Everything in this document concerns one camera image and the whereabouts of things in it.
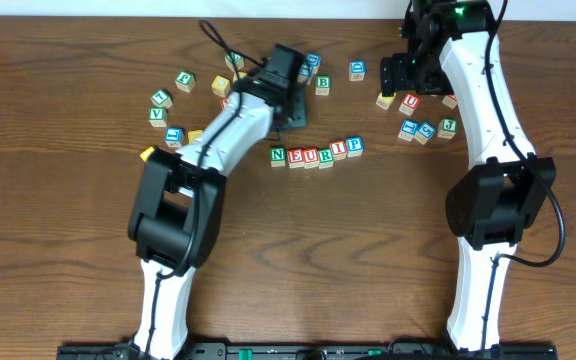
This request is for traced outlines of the red E block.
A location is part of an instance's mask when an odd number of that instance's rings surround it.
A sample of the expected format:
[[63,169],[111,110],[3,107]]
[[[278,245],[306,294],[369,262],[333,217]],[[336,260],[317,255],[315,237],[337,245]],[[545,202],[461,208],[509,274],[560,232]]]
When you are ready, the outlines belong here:
[[305,163],[303,150],[300,148],[288,150],[287,161],[290,169],[303,167]]

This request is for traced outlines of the green N block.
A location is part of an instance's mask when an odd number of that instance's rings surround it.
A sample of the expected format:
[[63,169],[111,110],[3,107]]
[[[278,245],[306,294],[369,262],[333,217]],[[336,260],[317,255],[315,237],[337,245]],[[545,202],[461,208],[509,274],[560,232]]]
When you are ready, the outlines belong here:
[[286,150],[284,147],[270,148],[270,163],[272,167],[283,167],[286,165]]

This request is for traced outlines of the green R block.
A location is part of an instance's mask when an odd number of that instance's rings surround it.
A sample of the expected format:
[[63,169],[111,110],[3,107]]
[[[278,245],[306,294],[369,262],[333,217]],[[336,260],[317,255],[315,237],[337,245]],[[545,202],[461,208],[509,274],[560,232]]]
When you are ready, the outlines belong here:
[[330,168],[334,165],[334,156],[330,148],[318,150],[319,169]]

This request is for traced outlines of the red I block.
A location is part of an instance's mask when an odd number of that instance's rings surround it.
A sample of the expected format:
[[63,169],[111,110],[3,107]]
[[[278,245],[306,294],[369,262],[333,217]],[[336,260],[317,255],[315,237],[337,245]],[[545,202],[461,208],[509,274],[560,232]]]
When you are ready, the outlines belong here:
[[329,144],[329,148],[335,161],[344,160],[347,157],[348,150],[345,140],[333,141]]

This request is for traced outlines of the blue P block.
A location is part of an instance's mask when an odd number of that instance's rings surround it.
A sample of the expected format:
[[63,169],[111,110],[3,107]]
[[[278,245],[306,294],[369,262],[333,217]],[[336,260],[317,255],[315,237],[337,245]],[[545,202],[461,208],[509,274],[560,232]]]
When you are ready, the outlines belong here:
[[349,137],[346,139],[347,156],[358,157],[364,151],[363,139],[360,136]]

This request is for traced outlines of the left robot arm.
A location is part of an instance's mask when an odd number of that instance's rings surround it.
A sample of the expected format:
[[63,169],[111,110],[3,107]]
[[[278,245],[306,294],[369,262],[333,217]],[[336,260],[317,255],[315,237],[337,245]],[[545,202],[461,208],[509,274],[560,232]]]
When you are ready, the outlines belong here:
[[194,141],[147,158],[128,225],[144,275],[133,359],[174,359],[188,339],[187,310],[194,275],[219,231],[226,182],[246,152],[283,127],[305,125],[298,81],[307,60],[284,45],[235,82],[227,103]]

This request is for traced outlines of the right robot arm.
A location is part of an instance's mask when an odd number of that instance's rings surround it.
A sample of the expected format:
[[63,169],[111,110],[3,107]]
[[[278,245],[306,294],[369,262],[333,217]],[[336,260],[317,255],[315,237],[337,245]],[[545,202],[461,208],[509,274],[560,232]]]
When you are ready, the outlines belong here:
[[498,37],[503,16],[486,1],[410,2],[400,28],[407,50],[382,59],[380,82],[386,95],[406,91],[457,100],[468,171],[445,201],[459,247],[455,300],[445,330],[449,353],[468,359],[539,359],[554,356],[554,349],[500,342],[504,282],[511,263],[543,268],[563,251],[565,240],[559,238],[546,260],[516,254],[544,201],[551,202],[560,233],[565,225],[552,191],[554,161],[537,155],[507,88]]

